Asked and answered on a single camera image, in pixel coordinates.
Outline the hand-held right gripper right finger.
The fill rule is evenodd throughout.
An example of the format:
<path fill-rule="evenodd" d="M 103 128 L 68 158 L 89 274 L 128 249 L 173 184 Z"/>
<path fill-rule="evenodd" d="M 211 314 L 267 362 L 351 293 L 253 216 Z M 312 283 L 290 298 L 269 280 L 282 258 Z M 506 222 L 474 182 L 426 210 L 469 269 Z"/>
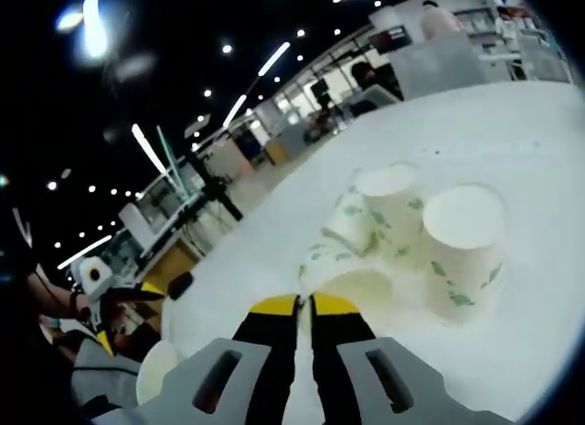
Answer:
<path fill-rule="evenodd" d="M 374 335 L 358 308 L 310 297 L 313 374 L 328 424 L 505 424 L 452 398 L 442 374 L 398 341 Z"/>

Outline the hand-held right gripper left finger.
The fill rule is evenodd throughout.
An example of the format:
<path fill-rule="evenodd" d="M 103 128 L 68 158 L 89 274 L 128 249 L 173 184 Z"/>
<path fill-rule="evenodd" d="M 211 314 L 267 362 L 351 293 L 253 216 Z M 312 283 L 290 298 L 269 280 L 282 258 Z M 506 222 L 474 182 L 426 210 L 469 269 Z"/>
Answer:
<path fill-rule="evenodd" d="M 294 379 L 300 296 L 254 304 L 232 338 L 217 338 L 166 376 L 152 424 L 280 424 Z"/>

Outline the person's left hand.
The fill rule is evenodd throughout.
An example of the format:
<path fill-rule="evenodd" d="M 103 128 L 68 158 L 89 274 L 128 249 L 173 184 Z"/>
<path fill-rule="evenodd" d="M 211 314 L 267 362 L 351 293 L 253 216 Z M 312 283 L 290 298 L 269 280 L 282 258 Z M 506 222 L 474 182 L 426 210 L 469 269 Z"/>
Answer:
<path fill-rule="evenodd" d="M 69 309 L 73 317 L 87 325 L 94 324 L 97 303 L 83 292 L 69 294 Z"/>

